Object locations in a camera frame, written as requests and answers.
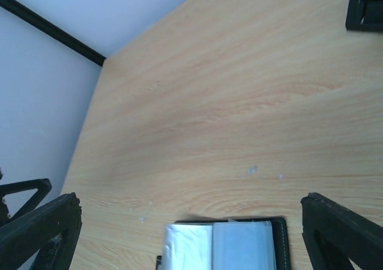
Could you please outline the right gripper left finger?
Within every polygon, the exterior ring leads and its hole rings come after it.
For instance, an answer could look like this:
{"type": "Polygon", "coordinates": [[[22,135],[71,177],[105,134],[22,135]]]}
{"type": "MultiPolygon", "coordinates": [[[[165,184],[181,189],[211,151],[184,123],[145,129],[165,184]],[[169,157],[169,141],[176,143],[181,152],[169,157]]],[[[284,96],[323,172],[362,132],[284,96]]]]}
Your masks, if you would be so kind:
{"type": "Polygon", "coordinates": [[[69,269],[81,232],[80,200],[74,192],[1,227],[1,269],[69,269]]]}

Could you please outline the black bin with red card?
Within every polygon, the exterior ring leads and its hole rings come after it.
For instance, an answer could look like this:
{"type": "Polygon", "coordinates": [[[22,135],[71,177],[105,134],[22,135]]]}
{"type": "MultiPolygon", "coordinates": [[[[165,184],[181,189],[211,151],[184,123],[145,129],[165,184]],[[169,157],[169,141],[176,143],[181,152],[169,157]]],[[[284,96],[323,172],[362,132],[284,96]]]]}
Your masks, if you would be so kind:
{"type": "Polygon", "coordinates": [[[382,33],[382,0],[349,0],[345,27],[348,31],[382,33]]]}

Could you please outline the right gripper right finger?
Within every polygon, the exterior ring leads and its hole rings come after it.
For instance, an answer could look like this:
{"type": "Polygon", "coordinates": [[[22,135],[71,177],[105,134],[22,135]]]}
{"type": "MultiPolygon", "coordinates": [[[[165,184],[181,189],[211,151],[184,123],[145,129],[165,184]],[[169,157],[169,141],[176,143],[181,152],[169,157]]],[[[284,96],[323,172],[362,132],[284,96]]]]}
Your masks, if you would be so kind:
{"type": "Polygon", "coordinates": [[[319,193],[302,198],[303,240],[314,269],[382,269],[382,227],[319,193]]]}

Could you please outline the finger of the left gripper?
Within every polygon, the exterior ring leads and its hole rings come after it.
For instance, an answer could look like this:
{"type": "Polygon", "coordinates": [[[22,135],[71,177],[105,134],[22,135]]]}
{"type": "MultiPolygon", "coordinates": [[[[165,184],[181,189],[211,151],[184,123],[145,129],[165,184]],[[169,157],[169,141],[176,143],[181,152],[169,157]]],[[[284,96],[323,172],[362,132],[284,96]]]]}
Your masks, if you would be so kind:
{"type": "Polygon", "coordinates": [[[34,210],[51,190],[48,178],[26,180],[1,185],[1,222],[11,222],[34,210]],[[10,211],[7,200],[20,198],[16,208],[10,211]]]}

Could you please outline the black leather card holder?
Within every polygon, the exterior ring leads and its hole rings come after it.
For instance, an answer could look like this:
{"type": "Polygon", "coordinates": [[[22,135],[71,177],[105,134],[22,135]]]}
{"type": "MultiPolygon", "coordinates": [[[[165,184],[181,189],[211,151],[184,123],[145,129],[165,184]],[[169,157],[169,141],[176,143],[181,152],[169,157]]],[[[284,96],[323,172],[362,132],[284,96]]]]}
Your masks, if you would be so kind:
{"type": "Polygon", "coordinates": [[[286,220],[180,220],[164,228],[156,269],[291,269],[286,220]]]}

